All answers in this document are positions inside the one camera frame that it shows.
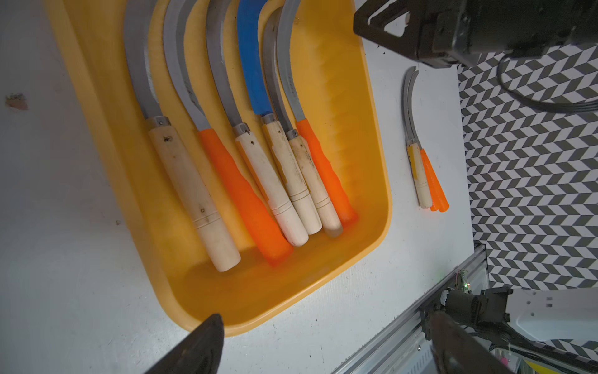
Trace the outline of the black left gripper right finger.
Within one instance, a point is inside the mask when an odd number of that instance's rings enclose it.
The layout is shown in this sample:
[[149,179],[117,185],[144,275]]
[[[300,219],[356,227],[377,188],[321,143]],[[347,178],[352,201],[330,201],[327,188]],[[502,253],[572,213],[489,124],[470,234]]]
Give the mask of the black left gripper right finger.
[[512,373],[444,312],[429,319],[438,373]]

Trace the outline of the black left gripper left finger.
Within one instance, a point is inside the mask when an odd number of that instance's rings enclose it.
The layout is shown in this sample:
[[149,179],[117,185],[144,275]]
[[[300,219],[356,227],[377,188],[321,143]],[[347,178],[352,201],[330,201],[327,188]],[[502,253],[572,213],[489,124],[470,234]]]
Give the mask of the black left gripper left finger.
[[224,321],[214,313],[146,373],[217,373],[224,350]]

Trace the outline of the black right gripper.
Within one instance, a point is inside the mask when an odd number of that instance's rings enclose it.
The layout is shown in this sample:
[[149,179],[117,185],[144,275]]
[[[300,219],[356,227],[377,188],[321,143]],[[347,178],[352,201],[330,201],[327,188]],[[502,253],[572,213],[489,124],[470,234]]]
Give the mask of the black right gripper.
[[538,59],[553,47],[597,42],[595,1],[429,1],[421,26],[411,17],[400,37],[369,24],[396,20],[408,3],[367,0],[355,34],[434,68],[473,67],[487,53]]

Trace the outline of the yellow plastic storage tray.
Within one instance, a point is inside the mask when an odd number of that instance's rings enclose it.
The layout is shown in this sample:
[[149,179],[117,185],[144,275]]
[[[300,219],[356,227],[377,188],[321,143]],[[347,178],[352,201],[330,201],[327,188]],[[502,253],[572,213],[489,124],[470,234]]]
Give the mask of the yellow plastic storage tray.
[[258,327],[355,265],[385,238],[392,216],[382,140],[351,1],[304,1],[294,21],[295,86],[357,222],[338,238],[313,235],[280,265],[260,254],[202,149],[171,84],[159,1],[149,34],[154,86],[232,238],[241,263],[213,264],[160,162],[132,88],[123,45],[123,1],[47,1],[76,96],[158,301],[185,330],[219,313],[227,336]]

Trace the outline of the sickle with orange handle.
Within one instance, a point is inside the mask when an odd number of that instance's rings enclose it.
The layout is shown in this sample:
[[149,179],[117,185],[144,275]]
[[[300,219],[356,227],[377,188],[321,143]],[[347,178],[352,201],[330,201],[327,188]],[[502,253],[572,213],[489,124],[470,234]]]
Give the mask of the sickle with orange handle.
[[188,77],[184,38],[187,20],[194,5],[193,1],[171,1],[167,7],[163,42],[168,72],[185,110],[198,129],[197,135],[203,149],[237,207],[249,235],[266,261],[277,265],[292,253],[292,246],[212,129]]
[[299,151],[301,170],[311,195],[316,198],[316,210],[324,229],[331,236],[338,236],[343,229],[356,223],[359,216],[353,209],[338,175],[325,155],[322,145],[304,113],[291,68],[291,34],[299,1],[286,1],[280,10],[277,42],[277,67],[283,92],[287,98],[297,126],[298,136],[291,140],[291,148]]
[[445,197],[445,193],[442,189],[442,186],[438,180],[438,177],[435,174],[434,168],[432,167],[432,164],[423,146],[421,146],[420,153],[424,162],[425,173],[428,179],[428,186],[433,200],[433,205],[429,209],[431,211],[439,211],[441,213],[445,213],[450,208],[448,200]]

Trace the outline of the sickle with wooden handle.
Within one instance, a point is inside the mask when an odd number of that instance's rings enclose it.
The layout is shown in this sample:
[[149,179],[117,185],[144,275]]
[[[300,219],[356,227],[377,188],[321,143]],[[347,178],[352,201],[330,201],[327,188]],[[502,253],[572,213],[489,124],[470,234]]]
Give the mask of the sickle with wooden handle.
[[322,181],[305,137],[298,132],[298,125],[292,125],[283,103],[288,101],[295,120],[305,118],[291,71],[291,34],[299,1],[286,1],[275,9],[266,21],[263,32],[263,73],[266,90],[274,113],[283,128],[295,160],[310,192],[312,202],[319,216],[320,228],[331,238],[343,233],[343,226]]
[[414,125],[413,92],[418,76],[415,66],[410,67],[404,76],[402,92],[403,128],[405,132],[406,151],[411,166],[414,188],[420,208],[428,209],[433,205],[424,162],[420,153],[421,146]]
[[155,1],[128,1],[123,26],[126,62],[149,137],[183,206],[219,272],[239,264],[241,255],[178,131],[163,115],[150,68],[149,31]]
[[235,134],[235,142],[241,148],[241,155],[284,237],[294,247],[303,246],[308,241],[308,233],[264,149],[242,121],[230,87],[224,57],[224,21],[229,6],[229,1],[210,1],[206,13],[207,54],[216,90]]

